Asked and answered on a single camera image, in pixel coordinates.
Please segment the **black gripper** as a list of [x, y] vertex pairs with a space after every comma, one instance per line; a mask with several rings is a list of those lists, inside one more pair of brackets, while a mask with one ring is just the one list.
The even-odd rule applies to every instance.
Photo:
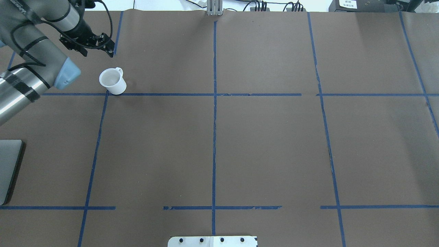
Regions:
[[59, 41], [68, 50], [75, 50], [84, 57], [87, 57], [88, 51], [81, 45], [86, 47], [98, 46], [98, 49], [104, 51], [110, 58], [114, 57], [115, 43], [111, 39], [107, 38], [100, 38], [97, 40], [96, 35], [92, 32], [90, 26], [83, 19], [81, 19], [78, 25], [72, 30], [64, 31], [64, 34], [79, 43], [76, 44], [68, 40], [66, 35], [60, 36]]

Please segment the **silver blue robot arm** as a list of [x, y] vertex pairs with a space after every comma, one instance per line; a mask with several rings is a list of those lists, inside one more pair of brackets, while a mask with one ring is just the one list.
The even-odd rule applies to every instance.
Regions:
[[24, 62], [1, 73], [1, 124], [3, 125], [52, 87], [62, 90], [74, 82], [81, 70], [42, 31], [47, 24], [60, 33], [68, 50], [87, 56], [89, 49], [113, 57], [111, 33], [95, 34], [84, 19], [94, 0], [2, 0], [1, 47], [10, 47]]

